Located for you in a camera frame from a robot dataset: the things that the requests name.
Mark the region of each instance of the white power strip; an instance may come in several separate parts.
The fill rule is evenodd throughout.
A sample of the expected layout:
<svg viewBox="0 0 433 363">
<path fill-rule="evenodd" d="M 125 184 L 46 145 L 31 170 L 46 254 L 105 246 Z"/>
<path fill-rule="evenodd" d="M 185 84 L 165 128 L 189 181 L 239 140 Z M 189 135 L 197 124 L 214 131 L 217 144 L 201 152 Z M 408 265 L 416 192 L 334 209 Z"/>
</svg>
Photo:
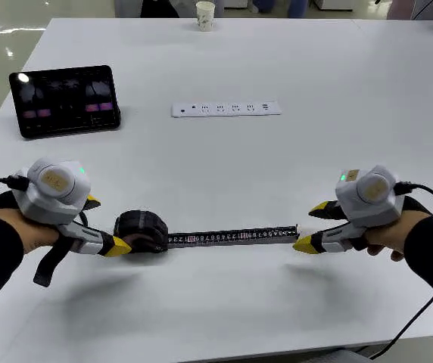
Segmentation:
<svg viewBox="0 0 433 363">
<path fill-rule="evenodd" d="M 276 101 L 175 103 L 171 110 L 173 117 L 262 116 L 280 115 L 281 113 Z"/>
</svg>

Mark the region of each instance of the white table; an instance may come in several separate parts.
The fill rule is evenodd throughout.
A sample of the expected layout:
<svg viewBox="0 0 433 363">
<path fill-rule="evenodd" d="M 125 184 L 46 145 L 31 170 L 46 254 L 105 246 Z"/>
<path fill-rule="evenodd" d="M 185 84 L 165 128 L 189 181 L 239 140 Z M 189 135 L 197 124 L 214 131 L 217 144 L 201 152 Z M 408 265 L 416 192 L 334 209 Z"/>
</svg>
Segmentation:
<svg viewBox="0 0 433 363">
<path fill-rule="evenodd" d="M 384 163 L 433 186 L 433 23 L 352 20 L 67 20 L 25 70 L 110 64 L 123 125 L 24 141 L 9 95 L 0 176 L 41 156 L 80 160 L 111 231 L 128 209 L 172 231 L 326 225 L 341 168 Z M 270 117 L 172 119 L 174 101 L 277 100 Z M 417 194 L 433 210 L 433 200 Z M 0 292 L 0 362 L 192 361 L 391 339 L 432 295 L 406 263 L 288 245 L 70 254 L 41 288 L 47 250 Z M 405 334 L 433 336 L 433 306 Z"/>
</svg>

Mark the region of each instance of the electrical outlet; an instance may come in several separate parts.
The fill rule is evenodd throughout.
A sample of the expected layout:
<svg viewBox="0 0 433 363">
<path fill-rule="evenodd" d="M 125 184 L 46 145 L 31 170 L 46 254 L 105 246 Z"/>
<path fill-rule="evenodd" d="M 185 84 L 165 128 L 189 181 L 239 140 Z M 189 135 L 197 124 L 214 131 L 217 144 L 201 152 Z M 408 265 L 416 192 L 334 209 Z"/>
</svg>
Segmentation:
<svg viewBox="0 0 433 363">
<path fill-rule="evenodd" d="M 264 116 L 280 115 L 281 113 L 280 106 L 276 101 L 175 103 L 171 110 L 173 117 Z"/>
</svg>

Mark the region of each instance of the black strap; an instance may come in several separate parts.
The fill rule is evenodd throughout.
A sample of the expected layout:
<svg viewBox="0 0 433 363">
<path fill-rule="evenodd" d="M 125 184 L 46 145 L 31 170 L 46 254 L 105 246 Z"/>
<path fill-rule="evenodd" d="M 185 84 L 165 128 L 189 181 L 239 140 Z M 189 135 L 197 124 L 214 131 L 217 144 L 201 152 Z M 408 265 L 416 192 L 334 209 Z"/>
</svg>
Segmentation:
<svg viewBox="0 0 433 363">
<path fill-rule="evenodd" d="M 43 287 L 50 286 L 51 276 L 62 259 L 68 254 L 73 245 L 73 238 L 60 236 L 51 250 L 42 258 L 36 269 L 33 282 Z"/>
</svg>

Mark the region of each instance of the measuring tape blade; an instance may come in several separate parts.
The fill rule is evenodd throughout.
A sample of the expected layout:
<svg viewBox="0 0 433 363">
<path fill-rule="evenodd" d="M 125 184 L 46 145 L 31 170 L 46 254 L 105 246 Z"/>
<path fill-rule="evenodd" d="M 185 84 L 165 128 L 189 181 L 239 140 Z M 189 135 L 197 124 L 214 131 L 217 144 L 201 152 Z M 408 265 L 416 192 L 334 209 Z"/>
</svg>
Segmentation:
<svg viewBox="0 0 433 363">
<path fill-rule="evenodd" d="M 299 237 L 297 225 L 168 234 L 168 248 L 292 244 Z"/>
</svg>

